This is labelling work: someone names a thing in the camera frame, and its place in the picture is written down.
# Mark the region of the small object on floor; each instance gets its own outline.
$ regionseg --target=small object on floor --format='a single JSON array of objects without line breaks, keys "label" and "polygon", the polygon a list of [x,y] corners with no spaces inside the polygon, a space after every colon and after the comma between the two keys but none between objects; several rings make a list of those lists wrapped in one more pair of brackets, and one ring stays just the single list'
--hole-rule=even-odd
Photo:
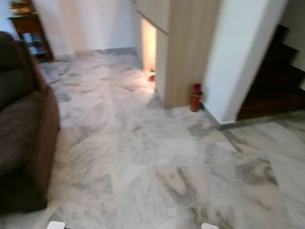
[{"label": "small object on floor", "polygon": [[148,77],[148,81],[149,81],[149,82],[155,82],[156,71],[153,70],[153,69],[151,69],[151,70],[150,70],[150,74],[151,74],[151,75]]},{"label": "small object on floor", "polygon": [[154,75],[149,76],[149,77],[148,77],[148,81],[149,81],[149,82],[154,82]]},{"label": "small object on floor", "polygon": [[64,222],[52,221],[49,223],[47,229],[64,229],[66,224]]},{"label": "small object on floor", "polygon": [[212,224],[208,224],[208,223],[203,223],[201,225],[202,229],[219,229],[217,226],[212,225]]},{"label": "small object on floor", "polygon": [[201,99],[201,84],[196,83],[193,86],[193,94],[191,99],[191,111],[197,112],[200,108],[200,99]]}]

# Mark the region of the wooden side table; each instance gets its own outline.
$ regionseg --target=wooden side table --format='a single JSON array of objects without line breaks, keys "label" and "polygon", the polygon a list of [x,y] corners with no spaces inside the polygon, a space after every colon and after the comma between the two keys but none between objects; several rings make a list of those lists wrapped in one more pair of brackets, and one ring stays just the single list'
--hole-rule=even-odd
[{"label": "wooden side table", "polygon": [[29,33],[32,41],[28,43],[30,47],[37,50],[36,57],[39,61],[52,61],[53,53],[45,36],[41,21],[37,13],[24,16],[15,16],[9,18],[20,37],[24,40],[24,34]]}]

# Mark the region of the marble floor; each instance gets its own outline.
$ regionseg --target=marble floor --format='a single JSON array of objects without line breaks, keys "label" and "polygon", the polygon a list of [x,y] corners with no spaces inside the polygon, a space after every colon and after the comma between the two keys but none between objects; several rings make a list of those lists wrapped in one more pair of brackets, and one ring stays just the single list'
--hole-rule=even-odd
[{"label": "marble floor", "polygon": [[221,132],[202,112],[163,110],[131,53],[95,51],[44,72],[56,71],[48,208],[1,217],[1,229],[305,228],[303,113]]}]

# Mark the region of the staircase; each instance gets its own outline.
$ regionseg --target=staircase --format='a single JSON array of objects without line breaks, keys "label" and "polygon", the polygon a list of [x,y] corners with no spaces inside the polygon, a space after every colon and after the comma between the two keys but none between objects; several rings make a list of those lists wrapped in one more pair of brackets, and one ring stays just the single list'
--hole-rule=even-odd
[{"label": "staircase", "polygon": [[290,65],[298,51],[282,43],[288,28],[279,25],[237,120],[305,109],[299,84],[305,72]]}]

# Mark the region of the red fire extinguisher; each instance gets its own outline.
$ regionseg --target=red fire extinguisher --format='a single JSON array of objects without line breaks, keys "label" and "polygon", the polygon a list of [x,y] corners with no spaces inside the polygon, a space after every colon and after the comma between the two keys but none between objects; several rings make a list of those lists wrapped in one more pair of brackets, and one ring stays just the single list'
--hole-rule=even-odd
[{"label": "red fire extinguisher", "polygon": [[192,94],[192,99],[191,99],[191,111],[193,111],[193,112],[199,111],[201,96],[202,96],[201,84],[196,83],[193,85],[193,94]]}]

